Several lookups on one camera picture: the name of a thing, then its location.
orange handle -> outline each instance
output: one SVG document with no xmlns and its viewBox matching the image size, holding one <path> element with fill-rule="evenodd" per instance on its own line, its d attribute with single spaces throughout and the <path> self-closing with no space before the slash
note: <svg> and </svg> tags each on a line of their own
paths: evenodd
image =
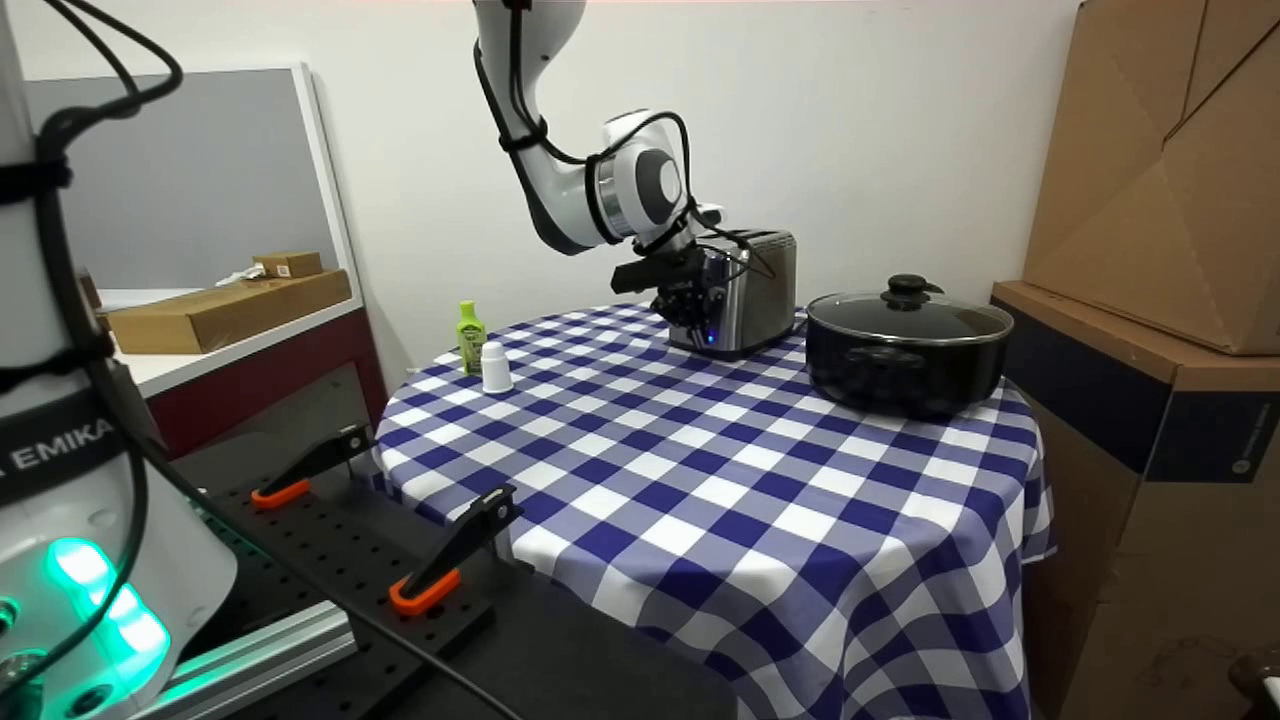
<svg viewBox="0 0 1280 720">
<path fill-rule="evenodd" d="M 445 604 L 455 588 L 463 588 L 463 571 L 462 571 L 462 566 L 445 571 L 434 588 L 425 588 L 425 590 L 418 590 L 418 594 L 404 594 L 404 580 L 395 580 L 395 584 L 387 588 L 387 600 L 393 600 L 395 617 L 410 617 L 410 619 L 430 617 L 430 613 L 434 613 L 438 604 Z"/>
<path fill-rule="evenodd" d="M 253 491 L 249 500 L 253 500 L 256 513 L 282 513 L 282 508 L 290 508 L 290 504 L 295 504 L 304 495 L 311 495 L 311 478 L 294 478 L 294 484 L 285 484 L 277 491 Z"/>
</svg>

green light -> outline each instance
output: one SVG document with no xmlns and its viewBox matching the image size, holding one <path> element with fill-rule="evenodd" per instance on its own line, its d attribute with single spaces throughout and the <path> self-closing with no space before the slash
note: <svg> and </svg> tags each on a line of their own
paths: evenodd
<svg viewBox="0 0 1280 720">
<path fill-rule="evenodd" d="M 52 540 L 45 566 L 65 590 L 61 609 L 67 613 L 67 624 L 84 624 L 94 613 L 102 613 L 120 571 L 112 557 L 84 536 Z M 90 644 L 102 654 L 102 670 L 84 675 L 84 685 L 112 685 L 116 699 L 150 686 L 171 652 L 170 629 L 133 584 L 116 590 Z"/>
<path fill-rule="evenodd" d="M 156 617 L 136 617 L 136 619 L 127 619 L 127 624 L 120 629 L 120 634 L 127 640 L 127 646 L 133 646 L 136 654 L 150 654 L 150 652 L 156 652 L 156 646 L 170 644 L 170 633 L 156 624 Z"/>
<path fill-rule="evenodd" d="M 106 588 L 90 590 L 94 609 L 102 609 L 108 600 Z M 116 604 L 112 604 L 112 619 L 127 619 L 142 609 L 133 588 L 120 588 Z"/>
<path fill-rule="evenodd" d="M 50 553 L 52 562 L 79 588 L 102 584 L 112 571 L 108 557 L 84 540 L 56 540 Z"/>
</svg>

blue checkered tablecloth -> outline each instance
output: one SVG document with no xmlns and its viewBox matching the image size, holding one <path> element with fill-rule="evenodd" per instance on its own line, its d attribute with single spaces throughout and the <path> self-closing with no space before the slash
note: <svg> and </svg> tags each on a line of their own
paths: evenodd
<svg viewBox="0 0 1280 720">
<path fill-rule="evenodd" d="M 708 360 L 635 302 L 501 341 L 514 390 L 441 355 L 393 395 L 395 500 L 450 520 L 514 484 L 517 561 L 752 716 L 1032 716 L 1021 566 L 1052 553 L 1052 500 L 1018 387 L 954 422 L 855 417 L 809 387 L 803 333 Z"/>
</svg>

black pot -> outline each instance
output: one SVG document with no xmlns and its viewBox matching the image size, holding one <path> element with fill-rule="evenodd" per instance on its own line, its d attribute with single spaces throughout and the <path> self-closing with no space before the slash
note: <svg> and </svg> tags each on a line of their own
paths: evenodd
<svg viewBox="0 0 1280 720">
<path fill-rule="evenodd" d="M 925 276 L 893 276 L 879 296 L 809 302 L 814 387 L 855 411 L 954 421 L 990 401 L 1014 316 L 931 296 Z"/>
</svg>

cable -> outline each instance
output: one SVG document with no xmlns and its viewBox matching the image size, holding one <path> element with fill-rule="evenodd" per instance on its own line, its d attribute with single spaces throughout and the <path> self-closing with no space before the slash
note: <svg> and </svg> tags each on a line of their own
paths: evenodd
<svg viewBox="0 0 1280 720">
<path fill-rule="evenodd" d="M 740 249 L 740 250 L 729 250 L 729 249 L 716 249 L 716 245 L 699 245 L 703 250 L 719 255 L 734 273 L 724 276 L 724 284 L 747 276 L 752 268 L 763 273 L 768 278 L 778 278 L 773 265 L 761 259 L 752 249 Z"/>
<path fill-rule="evenodd" d="M 72 12 L 84 2 L 79 0 L 50 0 L 94 49 L 102 49 L 108 57 L 108 62 L 116 69 L 120 83 L 126 83 L 126 105 L 150 105 L 143 94 L 156 91 L 136 91 L 136 78 L 127 75 L 127 69 L 112 57 L 112 49 Z M 90 130 L 94 125 L 102 125 L 106 114 L 126 112 L 126 105 L 102 105 L 102 108 L 72 108 L 72 112 L 56 112 L 39 134 L 35 134 L 35 159 L 61 159 L 65 146 Z M 75 273 L 72 273 L 72 255 L 67 255 L 67 237 L 61 222 L 61 205 L 56 193 L 39 193 L 35 197 L 35 230 L 39 230 L 39 250 L 45 250 L 45 276 L 52 284 L 61 320 L 72 336 L 75 347 L 94 347 L 98 343 L 98 328 L 84 313 L 84 301 L 75 290 Z M 112 371 L 106 365 L 90 365 L 94 387 L 108 408 L 108 421 L 120 429 L 120 435 L 133 435 L 126 422 L 126 411 L 112 404 Z M 133 508 L 127 508 L 127 528 L 126 528 L 126 542 L 116 553 L 116 580 L 108 588 L 108 594 L 98 604 L 98 613 L 61 644 L 52 644 L 52 652 L 45 652 L 34 667 L 23 667 L 11 685 L 0 686 L 0 707 L 10 707 L 35 675 L 45 675 L 52 665 L 61 665 L 67 652 L 75 652 L 98 629 L 102 619 L 112 613 L 116 594 L 126 590 L 136 561 L 142 561 L 142 542 L 143 542 L 143 528 L 150 528 L 150 508 L 154 508 L 154 491 L 150 491 L 150 469 L 143 469 L 143 452 L 127 449 L 127 476 L 133 476 Z"/>
<path fill-rule="evenodd" d="M 757 268 L 757 273 L 763 273 L 768 278 L 778 278 L 778 268 L 773 268 L 763 255 L 752 250 L 752 237 L 763 237 L 763 230 L 734 230 L 734 229 L 708 222 L 708 221 L 699 221 L 697 206 L 691 206 L 691 221 L 697 221 L 703 230 L 711 230 L 711 237 L 719 237 L 719 238 L 734 238 L 737 249 L 747 250 L 743 265 L 734 255 L 734 265 L 740 265 L 740 276 L 743 276 L 747 268 Z"/>
<path fill-rule="evenodd" d="M 472 675 L 463 675 L 462 667 L 445 665 L 441 654 L 418 646 L 412 640 L 404 640 L 400 633 L 383 629 L 379 617 L 373 617 L 368 609 L 353 604 L 353 617 L 361 617 L 368 629 L 379 629 L 393 644 L 400 644 L 410 654 L 434 665 L 434 670 L 450 675 L 454 685 L 462 685 L 463 690 L 472 690 L 481 705 L 487 705 L 497 716 L 505 720 L 525 720 L 517 707 L 508 707 L 501 694 L 491 694 L 487 686 L 481 686 Z"/>
<path fill-rule="evenodd" d="M 112 57 L 112 49 L 90 24 L 72 24 L 94 49 L 108 53 L 112 69 L 120 69 L 127 75 L 126 78 L 127 91 L 108 98 L 108 105 L 102 105 L 102 108 L 65 108 L 65 112 L 50 114 L 45 126 L 39 126 L 35 151 L 65 151 L 94 125 L 136 114 L 143 105 L 154 105 L 154 98 L 162 98 L 162 94 L 170 94 L 170 91 L 175 91 L 185 83 L 185 69 L 156 40 L 150 40 L 143 32 L 120 24 L 116 17 L 102 12 L 90 0 L 50 0 L 50 2 L 61 17 L 67 17 L 67 8 L 75 8 L 75 12 L 108 24 L 112 32 L 120 32 L 133 43 L 142 43 L 143 53 L 154 53 L 166 62 L 170 75 L 162 83 L 154 83 L 154 86 L 136 86 L 127 69 Z"/>
<path fill-rule="evenodd" d="M 514 112 L 517 112 L 517 120 L 525 125 L 525 126 L 539 126 L 539 120 L 533 120 L 533 112 L 530 112 L 530 105 L 525 105 L 525 12 L 530 12 L 530 2 L 514 2 L 508 8 L 514 12 L 514 32 L 508 32 L 508 105 L 514 105 Z M 621 140 L 613 140 L 610 146 L 600 146 L 600 151 L 591 151 L 591 154 L 571 154 L 571 151 L 563 151 L 549 130 L 539 130 L 535 134 L 535 143 L 549 151 L 549 154 L 557 154 L 561 164 L 571 164 L 571 166 L 579 166 L 579 164 L 597 164 L 600 166 L 600 159 L 613 159 L 621 146 L 628 146 L 643 126 L 652 126 L 652 125 L 678 125 L 678 130 L 682 130 L 682 172 L 683 172 L 683 206 L 669 221 L 669 230 L 664 237 L 655 237 L 647 249 L 635 249 L 639 255 L 652 255 L 652 250 L 662 250 L 682 229 L 683 229 L 683 221 L 687 221 L 687 212 L 691 212 L 691 146 L 687 146 L 687 125 L 683 125 L 683 114 L 682 112 L 652 112 L 652 114 L 643 114 L 634 130 L 625 130 Z"/>
</svg>

